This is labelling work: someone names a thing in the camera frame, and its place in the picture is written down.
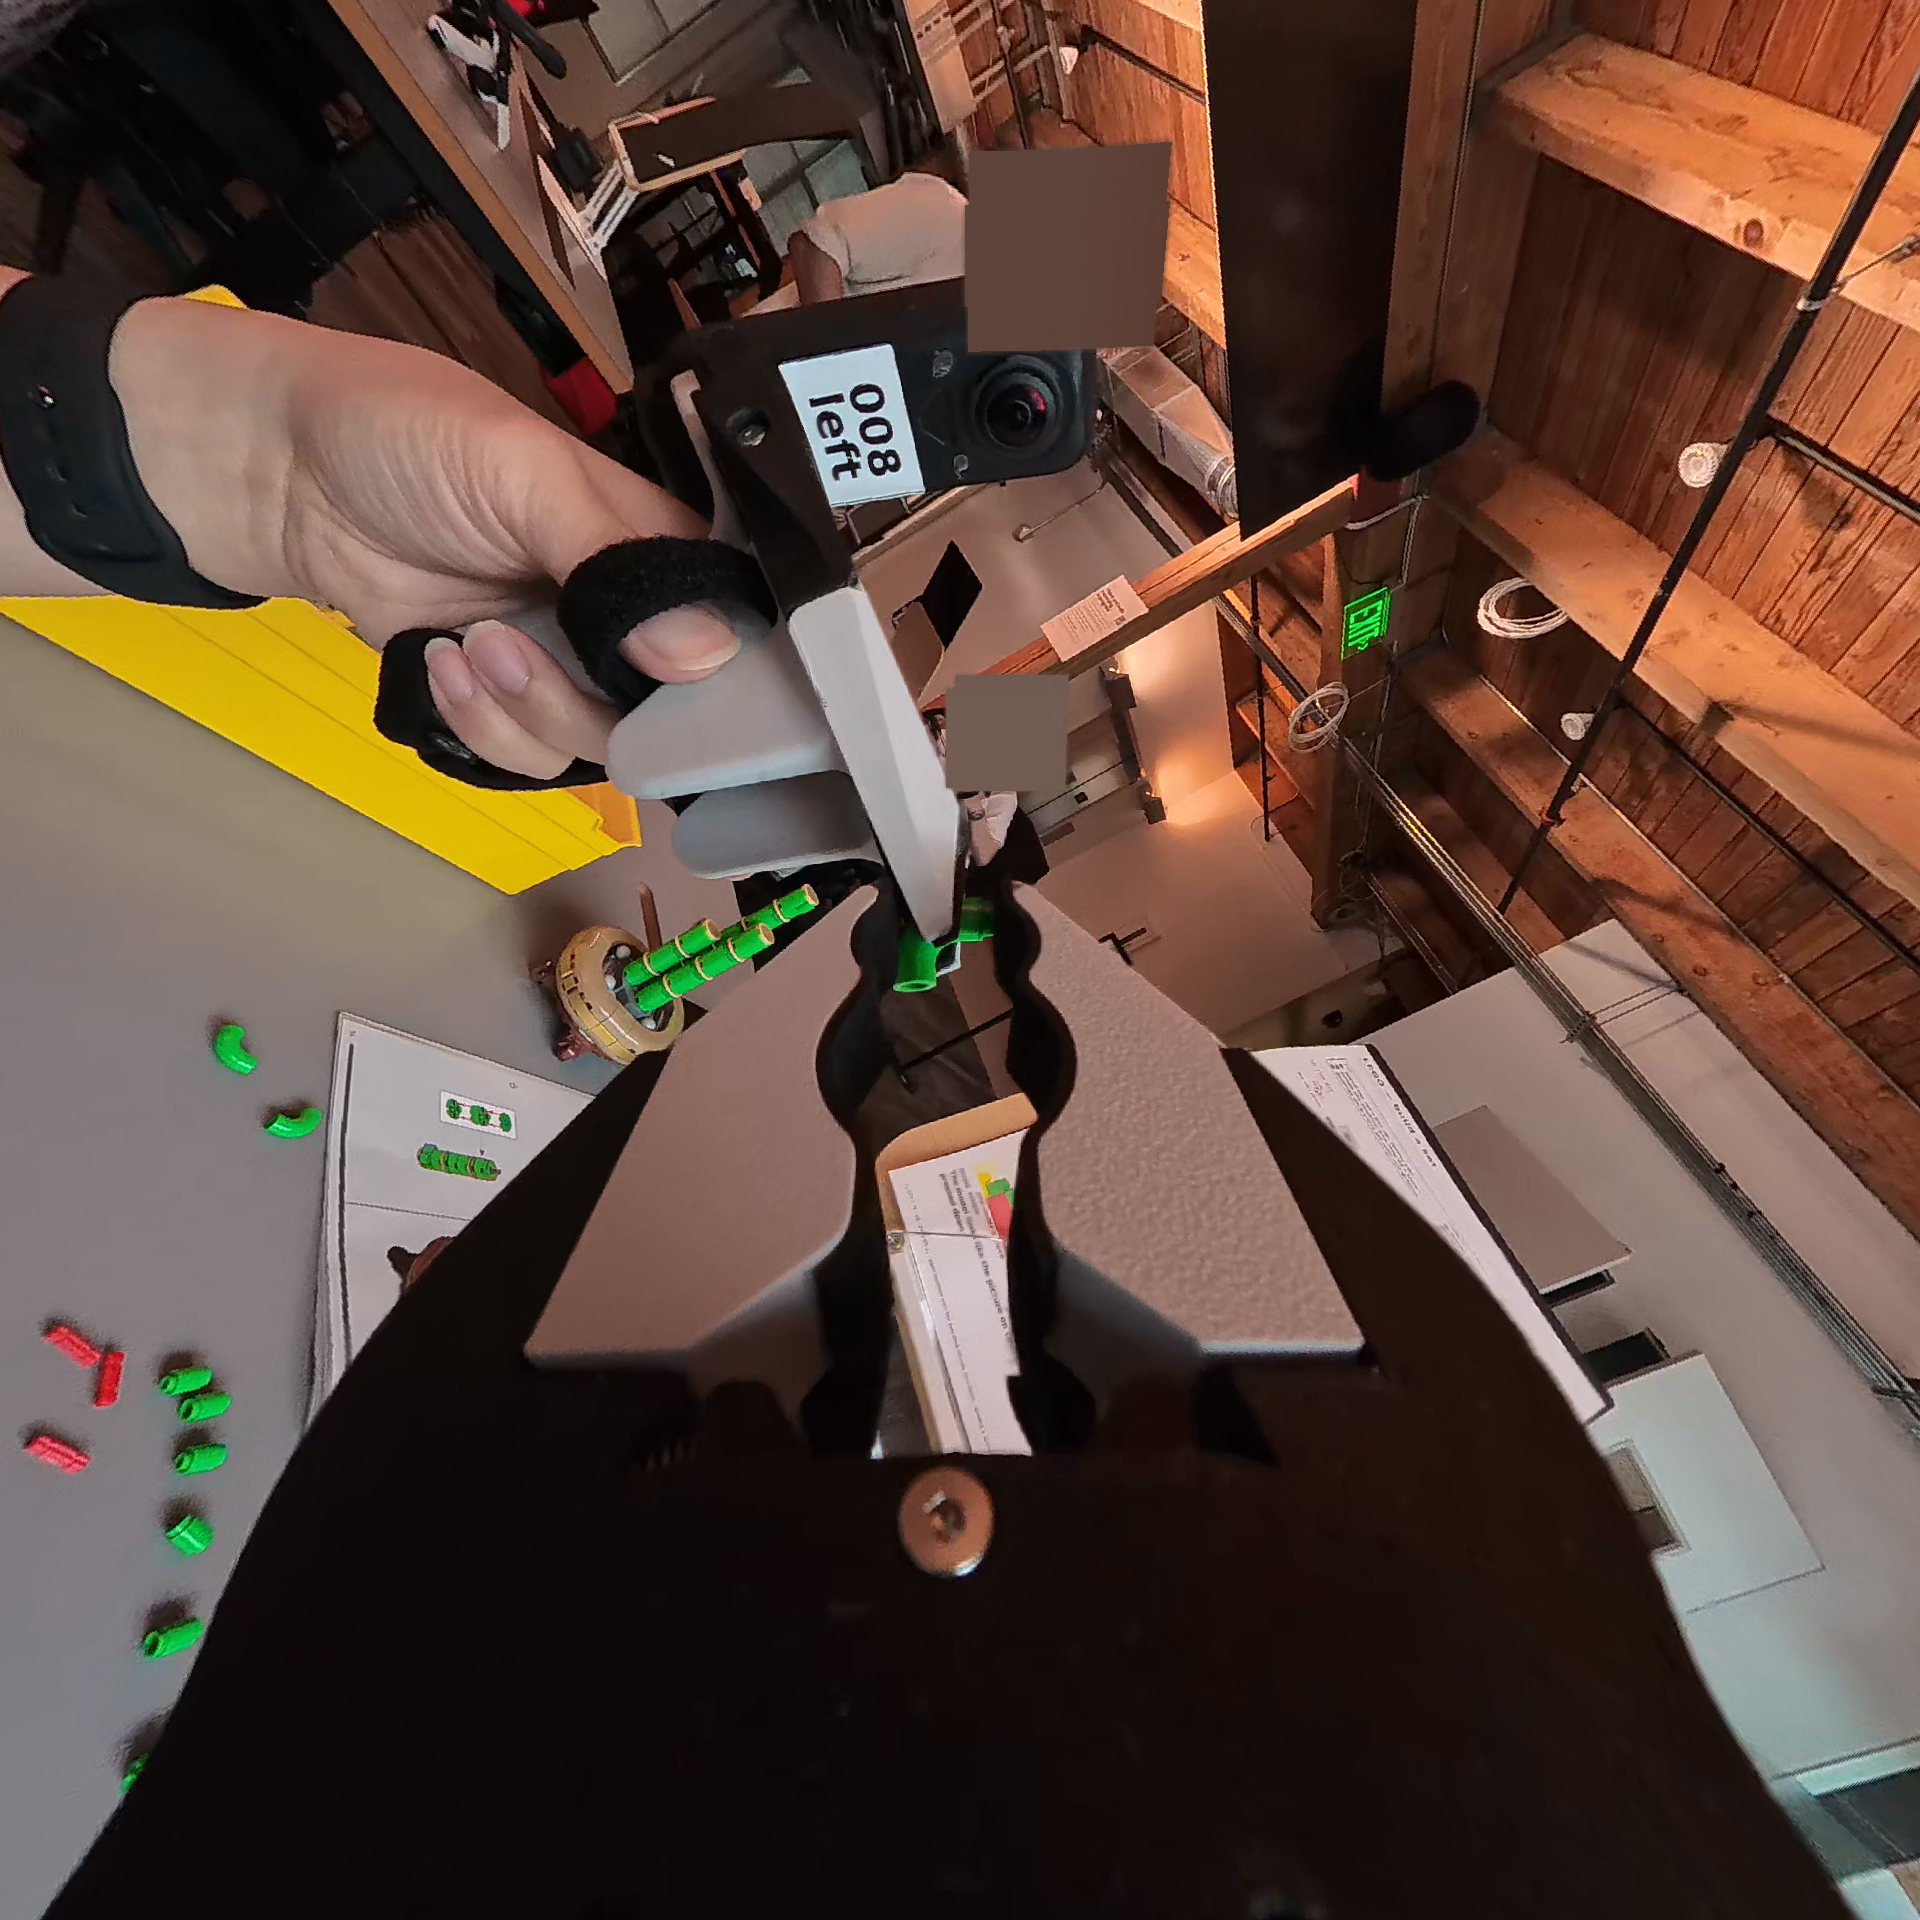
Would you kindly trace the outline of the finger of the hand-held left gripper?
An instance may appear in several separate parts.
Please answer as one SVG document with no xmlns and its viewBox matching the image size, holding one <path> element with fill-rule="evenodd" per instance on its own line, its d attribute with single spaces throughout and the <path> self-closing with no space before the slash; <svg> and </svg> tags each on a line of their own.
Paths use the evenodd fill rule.
<svg viewBox="0 0 1920 1920">
<path fill-rule="evenodd" d="M 873 601 L 847 583 L 787 616 L 873 838 L 919 932 L 958 924 L 962 814 Z"/>
</svg>

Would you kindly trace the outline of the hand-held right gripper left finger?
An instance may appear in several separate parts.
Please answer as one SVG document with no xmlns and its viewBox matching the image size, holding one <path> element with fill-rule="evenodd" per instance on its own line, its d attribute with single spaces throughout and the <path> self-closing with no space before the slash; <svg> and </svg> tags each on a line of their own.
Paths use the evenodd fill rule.
<svg viewBox="0 0 1920 1920">
<path fill-rule="evenodd" d="M 823 1373 L 873 1088 L 873 889 L 675 1048 L 526 1340 L 539 1367 Z"/>
</svg>

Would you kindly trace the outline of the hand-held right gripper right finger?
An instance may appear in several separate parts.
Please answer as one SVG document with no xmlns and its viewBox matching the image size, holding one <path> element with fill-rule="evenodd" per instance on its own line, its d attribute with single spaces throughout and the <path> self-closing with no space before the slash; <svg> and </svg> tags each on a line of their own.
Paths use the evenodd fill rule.
<svg viewBox="0 0 1920 1920">
<path fill-rule="evenodd" d="M 1362 1335 L 1216 1038 L 1021 892 L 1023 1345 L 1091 1396 Z"/>
</svg>

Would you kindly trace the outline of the green lego joint assembly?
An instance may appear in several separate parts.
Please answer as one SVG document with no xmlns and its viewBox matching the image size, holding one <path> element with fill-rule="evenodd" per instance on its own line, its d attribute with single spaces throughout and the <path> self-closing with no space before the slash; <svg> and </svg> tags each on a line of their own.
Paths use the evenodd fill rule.
<svg viewBox="0 0 1920 1920">
<path fill-rule="evenodd" d="M 992 940 L 995 920 L 995 900 L 968 896 L 954 932 L 943 941 L 931 941 L 915 927 L 903 927 L 896 948 L 896 992 L 934 992 L 943 977 L 960 968 L 965 945 Z"/>
</svg>

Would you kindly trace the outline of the lego bamboo plant model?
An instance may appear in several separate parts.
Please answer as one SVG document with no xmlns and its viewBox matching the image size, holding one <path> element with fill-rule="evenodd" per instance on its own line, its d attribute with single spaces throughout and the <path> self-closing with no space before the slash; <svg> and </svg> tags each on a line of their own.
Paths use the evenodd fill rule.
<svg viewBox="0 0 1920 1920">
<path fill-rule="evenodd" d="M 549 989 L 561 1007 L 553 1040 L 561 1062 L 593 1053 L 623 1068 L 671 1048 L 699 988 L 765 957 L 783 927 L 821 905 L 816 889 L 801 885 L 735 924 L 697 919 L 666 940 L 657 893 L 645 880 L 639 900 L 640 930 L 589 926 L 555 960 L 533 970 L 535 985 Z"/>
</svg>

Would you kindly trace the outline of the lego instruction booklet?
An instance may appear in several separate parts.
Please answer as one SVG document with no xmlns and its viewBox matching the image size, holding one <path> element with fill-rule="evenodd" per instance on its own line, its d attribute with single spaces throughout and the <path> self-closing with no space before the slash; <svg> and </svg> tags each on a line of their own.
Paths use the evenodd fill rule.
<svg viewBox="0 0 1920 1920">
<path fill-rule="evenodd" d="M 457 1234 L 590 1102 L 589 1090 L 338 1017 L 309 1412 L 398 1302 L 398 1254 Z"/>
</svg>

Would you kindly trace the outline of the person's left hand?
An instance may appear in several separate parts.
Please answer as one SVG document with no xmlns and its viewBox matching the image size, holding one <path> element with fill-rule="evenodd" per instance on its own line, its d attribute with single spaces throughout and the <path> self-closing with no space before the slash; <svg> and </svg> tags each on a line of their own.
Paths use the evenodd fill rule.
<svg viewBox="0 0 1920 1920">
<path fill-rule="evenodd" d="M 521 777 L 602 760 L 618 712 L 520 612 L 603 549 L 704 536 L 637 471 L 447 356 L 194 298 L 138 301 L 110 377 L 194 572 L 425 648 L 441 721 Z"/>
</svg>

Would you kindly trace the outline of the wooden clipboard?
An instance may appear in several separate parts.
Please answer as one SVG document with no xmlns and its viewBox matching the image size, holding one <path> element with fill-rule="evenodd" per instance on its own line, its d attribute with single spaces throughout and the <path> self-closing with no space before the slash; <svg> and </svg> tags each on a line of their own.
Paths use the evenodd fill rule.
<svg viewBox="0 0 1920 1920">
<path fill-rule="evenodd" d="M 1034 1102 L 1023 1094 L 998 1097 L 974 1109 L 910 1126 L 888 1143 L 875 1159 L 875 1176 L 888 1186 L 902 1167 L 938 1160 L 950 1154 L 974 1152 L 995 1138 L 1017 1135 L 1038 1119 Z"/>
</svg>

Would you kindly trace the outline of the laminated instruction sheet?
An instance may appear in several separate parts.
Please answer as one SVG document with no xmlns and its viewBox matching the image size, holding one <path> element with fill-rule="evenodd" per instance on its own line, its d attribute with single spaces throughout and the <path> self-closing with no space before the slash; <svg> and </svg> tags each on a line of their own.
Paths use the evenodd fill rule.
<svg viewBox="0 0 1920 1920">
<path fill-rule="evenodd" d="M 1553 1316 L 1613 1285 L 1629 1245 L 1490 1110 L 1431 1126 L 1369 1045 L 1270 1047 L 1259 1062 L 1456 1249 L 1554 1370 L 1583 1421 L 1610 1398 Z M 902 1167 L 885 1186 L 896 1320 L 941 1452 L 1024 1453 L 1007 1287 L 1024 1132 Z"/>
</svg>

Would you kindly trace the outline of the yellow plastic bin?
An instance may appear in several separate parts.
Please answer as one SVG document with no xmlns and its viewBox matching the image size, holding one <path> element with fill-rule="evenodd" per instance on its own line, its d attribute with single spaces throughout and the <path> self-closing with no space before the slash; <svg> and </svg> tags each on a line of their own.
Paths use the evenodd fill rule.
<svg viewBox="0 0 1920 1920">
<path fill-rule="evenodd" d="M 330 608 L 15 596 L 6 614 L 506 896 L 640 840 L 637 802 L 608 783 L 504 796 L 429 773 L 377 733 L 377 656 Z"/>
</svg>

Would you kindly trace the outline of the black hanging panel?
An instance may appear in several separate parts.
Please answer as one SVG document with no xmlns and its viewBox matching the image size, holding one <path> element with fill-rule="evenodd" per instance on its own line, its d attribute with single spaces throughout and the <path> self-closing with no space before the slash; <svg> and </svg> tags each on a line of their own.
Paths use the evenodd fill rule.
<svg viewBox="0 0 1920 1920">
<path fill-rule="evenodd" d="M 1205 1 L 1239 529 L 1361 469 L 1382 418 L 1418 7 Z"/>
</svg>

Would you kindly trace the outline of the row of green round bricks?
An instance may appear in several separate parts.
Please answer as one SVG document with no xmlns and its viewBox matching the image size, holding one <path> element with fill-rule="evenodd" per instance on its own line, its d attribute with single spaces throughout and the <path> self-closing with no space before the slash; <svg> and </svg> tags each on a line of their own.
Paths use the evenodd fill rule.
<svg viewBox="0 0 1920 1920">
<path fill-rule="evenodd" d="M 211 1600 L 201 1596 L 205 1560 L 218 1542 L 209 1484 L 232 1457 L 233 1391 L 200 1351 L 161 1358 L 153 1391 L 162 1412 L 162 1487 L 151 1538 L 161 1554 L 161 1592 L 145 1601 L 131 1640 L 146 1674 L 142 1708 L 120 1746 L 117 1799 L 125 1801 L 151 1761 L 169 1708 L 159 1673 L 178 1679 L 189 1655 L 209 1629 Z"/>
</svg>

